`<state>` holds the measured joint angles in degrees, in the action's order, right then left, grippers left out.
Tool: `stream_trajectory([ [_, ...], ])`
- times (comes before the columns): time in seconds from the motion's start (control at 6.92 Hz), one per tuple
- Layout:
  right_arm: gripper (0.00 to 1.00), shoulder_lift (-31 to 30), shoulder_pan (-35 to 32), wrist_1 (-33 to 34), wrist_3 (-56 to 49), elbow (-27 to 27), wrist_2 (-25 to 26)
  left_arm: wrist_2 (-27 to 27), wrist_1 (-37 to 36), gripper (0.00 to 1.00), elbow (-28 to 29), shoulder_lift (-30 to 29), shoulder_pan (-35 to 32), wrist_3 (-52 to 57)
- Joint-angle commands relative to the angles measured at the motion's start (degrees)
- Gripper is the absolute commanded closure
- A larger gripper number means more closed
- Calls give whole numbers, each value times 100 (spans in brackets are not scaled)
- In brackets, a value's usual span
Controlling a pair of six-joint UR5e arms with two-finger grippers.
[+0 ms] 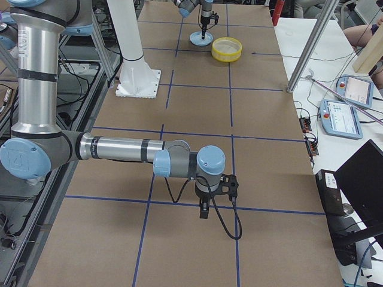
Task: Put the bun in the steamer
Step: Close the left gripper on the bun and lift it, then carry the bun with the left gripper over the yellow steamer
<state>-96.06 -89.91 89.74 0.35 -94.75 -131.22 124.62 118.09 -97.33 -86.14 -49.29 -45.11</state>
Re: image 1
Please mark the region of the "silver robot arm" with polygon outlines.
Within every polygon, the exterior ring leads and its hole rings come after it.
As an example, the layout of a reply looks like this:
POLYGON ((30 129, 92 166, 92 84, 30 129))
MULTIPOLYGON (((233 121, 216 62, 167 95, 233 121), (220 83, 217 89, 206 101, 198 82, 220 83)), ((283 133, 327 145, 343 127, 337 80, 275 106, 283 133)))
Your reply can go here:
POLYGON ((215 15, 212 11, 213 0, 174 0, 173 3, 178 8, 179 13, 183 18, 187 18, 195 8, 200 8, 200 23, 201 33, 200 38, 202 41, 206 38, 206 32, 208 25, 212 19, 215 19, 215 15))
POLYGON ((195 181, 200 217, 224 193, 225 155, 208 145, 197 152, 187 142, 93 136, 63 131, 56 123, 59 37, 93 32, 90 1, 11 1, 17 23, 19 116, 1 146, 1 163, 12 175, 34 179, 75 160, 90 158, 153 165, 156 176, 195 181))

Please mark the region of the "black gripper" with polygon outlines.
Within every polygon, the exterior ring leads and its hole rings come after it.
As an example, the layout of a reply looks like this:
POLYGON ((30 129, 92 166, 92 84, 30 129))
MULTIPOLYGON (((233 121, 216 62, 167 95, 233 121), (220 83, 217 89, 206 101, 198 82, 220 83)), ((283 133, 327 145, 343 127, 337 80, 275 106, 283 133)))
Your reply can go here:
POLYGON ((199 197, 200 219, 208 219, 210 200, 211 197, 215 197, 215 194, 215 191, 209 193, 196 189, 196 195, 199 197))
POLYGON ((201 28, 201 39, 204 40, 205 39, 205 34, 206 34, 207 26, 210 24, 210 16, 208 16, 208 17, 201 16, 200 17, 200 23, 202 25, 202 28, 201 28))

